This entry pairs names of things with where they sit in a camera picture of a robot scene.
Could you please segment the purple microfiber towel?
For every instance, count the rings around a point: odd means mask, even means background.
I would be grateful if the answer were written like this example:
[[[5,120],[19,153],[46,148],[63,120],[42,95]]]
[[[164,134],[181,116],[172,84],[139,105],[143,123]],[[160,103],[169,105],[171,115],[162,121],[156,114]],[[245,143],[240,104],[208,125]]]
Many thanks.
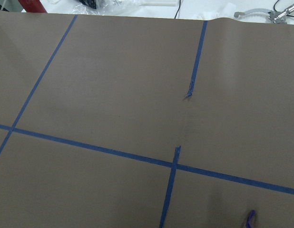
[[[251,210],[248,215],[246,216],[246,218],[244,219],[243,223],[242,223],[242,228],[255,228],[256,224],[256,211],[255,210]]]

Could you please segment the crumpled clear plastic wrap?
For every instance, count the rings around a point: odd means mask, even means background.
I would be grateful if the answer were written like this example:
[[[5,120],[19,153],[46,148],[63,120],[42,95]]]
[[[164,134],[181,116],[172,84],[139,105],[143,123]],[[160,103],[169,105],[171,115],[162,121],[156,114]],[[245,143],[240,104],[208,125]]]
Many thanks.
[[[139,8],[140,0],[42,0],[48,13],[119,15]]]

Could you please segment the folded dark blue umbrella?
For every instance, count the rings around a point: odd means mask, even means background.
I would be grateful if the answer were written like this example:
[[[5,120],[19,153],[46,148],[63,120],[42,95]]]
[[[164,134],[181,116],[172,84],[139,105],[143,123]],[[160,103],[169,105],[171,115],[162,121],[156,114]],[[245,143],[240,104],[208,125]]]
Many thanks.
[[[78,0],[83,5],[86,5],[92,9],[97,9],[99,7],[99,1],[98,0]]]

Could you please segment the red bottle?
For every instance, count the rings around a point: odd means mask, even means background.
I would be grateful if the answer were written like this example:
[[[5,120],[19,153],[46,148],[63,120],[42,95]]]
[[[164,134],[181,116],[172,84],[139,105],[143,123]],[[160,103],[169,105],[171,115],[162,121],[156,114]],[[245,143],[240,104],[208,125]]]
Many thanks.
[[[29,13],[47,13],[40,0],[18,0],[19,4]]]

